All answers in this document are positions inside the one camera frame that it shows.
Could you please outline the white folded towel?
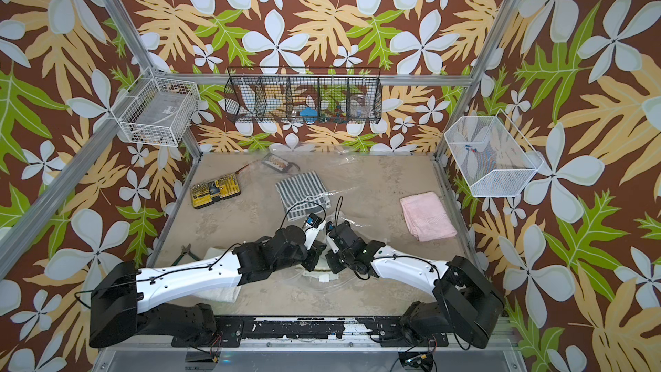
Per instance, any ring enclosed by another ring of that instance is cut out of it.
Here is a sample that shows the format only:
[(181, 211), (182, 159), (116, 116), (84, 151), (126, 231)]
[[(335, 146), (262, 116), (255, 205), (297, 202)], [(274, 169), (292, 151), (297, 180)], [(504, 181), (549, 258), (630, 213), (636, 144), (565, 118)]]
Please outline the white folded towel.
[[(225, 252), (225, 249), (210, 247), (204, 258), (217, 258)], [(218, 289), (208, 289), (201, 291), (195, 294), (195, 297), (201, 298), (207, 301), (213, 302), (223, 302), (223, 303), (235, 303), (239, 297), (241, 291), (241, 286), (231, 287), (231, 288), (218, 288)]]

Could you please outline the clear plastic vacuum bag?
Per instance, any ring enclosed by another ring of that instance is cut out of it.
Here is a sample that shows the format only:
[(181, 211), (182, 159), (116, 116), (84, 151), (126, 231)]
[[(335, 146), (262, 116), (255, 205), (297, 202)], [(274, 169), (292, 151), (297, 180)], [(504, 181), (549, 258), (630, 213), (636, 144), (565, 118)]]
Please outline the clear plastic vacuum bag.
[[(258, 241), (254, 277), (266, 278), (271, 273), (300, 265), (313, 271), (324, 258), (330, 271), (338, 274), (349, 270), (361, 280), (385, 278), (420, 289), (440, 301), (451, 289), (468, 287), (463, 270), (466, 258), (450, 262), (432, 262), (405, 255), (385, 243), (363, 239), (348, 220), (341, 220), (343, 200), (337, 200), (335, 215), (327, 215), (332, 193), (317, 172), (298, 172), (275, 184), (285, 208), (283, 222), (275, 235)], [(293, 224), (302, 220), (303, 225)]]

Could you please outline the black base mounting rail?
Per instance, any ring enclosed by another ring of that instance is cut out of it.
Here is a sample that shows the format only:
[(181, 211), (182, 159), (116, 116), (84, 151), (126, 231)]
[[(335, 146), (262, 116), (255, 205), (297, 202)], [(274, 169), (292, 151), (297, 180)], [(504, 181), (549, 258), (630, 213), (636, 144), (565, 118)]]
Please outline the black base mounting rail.
[(250, 340), (338, 342), (349, 344), (365, 342), (381, 347), (433, 344), (444, 347), (448, 344), (451, 327), (444, 320), (414, 320), (411, 315), (403, 316), (357, 316), (357, 317), (258, 317), (227, 315), (215, 318), (215, 329), (201, 335), (172, 340), (174, 346), (190, 344), (195, 347), (210, 345), (221, 348), (247, 346)]

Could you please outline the green handled pliers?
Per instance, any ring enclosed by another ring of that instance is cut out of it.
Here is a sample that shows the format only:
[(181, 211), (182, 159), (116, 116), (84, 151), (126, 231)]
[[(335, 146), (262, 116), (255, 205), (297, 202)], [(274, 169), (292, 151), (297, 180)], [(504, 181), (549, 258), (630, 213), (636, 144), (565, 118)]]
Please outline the green handled pliers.
[(191, 258), (193, 261), (201, 261), (201, 258), (194, 254), (191, 250), (192, 245), (182, 246), (181, 252), (176, 260), (171, 264), (172, 266), (179, 265), (185, 257)]

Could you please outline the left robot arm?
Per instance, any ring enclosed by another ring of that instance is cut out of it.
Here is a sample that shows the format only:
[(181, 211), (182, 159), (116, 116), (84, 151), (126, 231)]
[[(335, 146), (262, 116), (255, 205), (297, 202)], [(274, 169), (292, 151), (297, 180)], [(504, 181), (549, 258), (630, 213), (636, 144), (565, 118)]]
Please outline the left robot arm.
[(215, 324), (210, 307), (176, 308), (173, 301), (261, 282), (296, 265), (313, 270), (325, 249), (316, 240), (324, 225), (308, 221), (304, 227), (280, 228), (272, 237), (185, 265), (138, 270), (119, 263), (90, 293), (91, 347), (109, 347), (138, 334), (171, 335), (195, 344), (212, 340)]

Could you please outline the white mesh basket right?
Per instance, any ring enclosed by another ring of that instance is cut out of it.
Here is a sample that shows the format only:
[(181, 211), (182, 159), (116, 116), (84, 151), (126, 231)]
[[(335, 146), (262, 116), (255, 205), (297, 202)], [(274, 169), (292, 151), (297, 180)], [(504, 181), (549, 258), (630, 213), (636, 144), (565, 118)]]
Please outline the white mesh basket right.
[(544, 162), (513, 118), (502, 110), (497, 115), (460, 117), (444, 138), (476, 198), (522, 194)]

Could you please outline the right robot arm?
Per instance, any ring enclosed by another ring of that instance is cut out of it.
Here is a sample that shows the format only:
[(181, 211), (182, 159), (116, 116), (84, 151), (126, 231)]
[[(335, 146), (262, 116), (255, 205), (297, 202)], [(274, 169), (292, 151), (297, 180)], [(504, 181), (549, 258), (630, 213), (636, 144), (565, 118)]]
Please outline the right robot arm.
[(424, 344), (453, 335), (464, 350), (485, 349), (501, 313), (504, 296), (467, 258), (431, 261), (361, 238), (349, 222), (328, 222), (327, 262), (333, 272), (349, 270), (361, 280), (401, 282), (432, 296), (434, 303), (415, 301), (399, 318), (394, 341)]

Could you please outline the pale green towel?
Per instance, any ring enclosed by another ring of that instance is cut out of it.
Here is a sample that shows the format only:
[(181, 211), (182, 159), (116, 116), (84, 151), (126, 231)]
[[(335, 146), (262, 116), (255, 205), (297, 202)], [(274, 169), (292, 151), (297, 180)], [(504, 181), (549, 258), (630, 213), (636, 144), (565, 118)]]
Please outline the pale green towel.
[(313, 273), (317, 274), (332, 274), (332, 269), (327, 261), (327, 254), (323, 254), (319, 257), (318, 262), (316, 263)]

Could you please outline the yellow screwdriver bit case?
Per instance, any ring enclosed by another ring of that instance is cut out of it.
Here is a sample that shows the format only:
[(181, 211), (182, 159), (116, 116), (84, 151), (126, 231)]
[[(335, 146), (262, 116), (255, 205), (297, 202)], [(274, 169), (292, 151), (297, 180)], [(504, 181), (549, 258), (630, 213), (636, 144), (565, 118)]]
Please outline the yellow screwdriver bit case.
[(241, 194), (238, 174), (228, 173), (190, 187), (191, 202), (195, 209), (206, 208)]

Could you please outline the green white striped towel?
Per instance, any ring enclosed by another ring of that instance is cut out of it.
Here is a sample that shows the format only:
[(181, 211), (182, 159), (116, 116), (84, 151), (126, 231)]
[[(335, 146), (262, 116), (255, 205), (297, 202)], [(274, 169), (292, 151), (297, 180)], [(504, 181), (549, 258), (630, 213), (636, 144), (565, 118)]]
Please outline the green white striped towel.
[(331, 207), (330, 192), (317, 172), (303, 172), (275, 184), (288, 221), (299, 220), (310, 213)]

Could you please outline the pink folded towel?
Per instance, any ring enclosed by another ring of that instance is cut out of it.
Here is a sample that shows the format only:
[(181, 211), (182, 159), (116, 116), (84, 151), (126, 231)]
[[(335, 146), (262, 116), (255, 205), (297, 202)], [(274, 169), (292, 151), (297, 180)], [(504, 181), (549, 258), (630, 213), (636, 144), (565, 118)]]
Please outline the pink folded towel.
[(449, 216), (436, 193), (429, 191), (400, 200), (409, 233), (419, 242), (426, 243), (456, 236)]

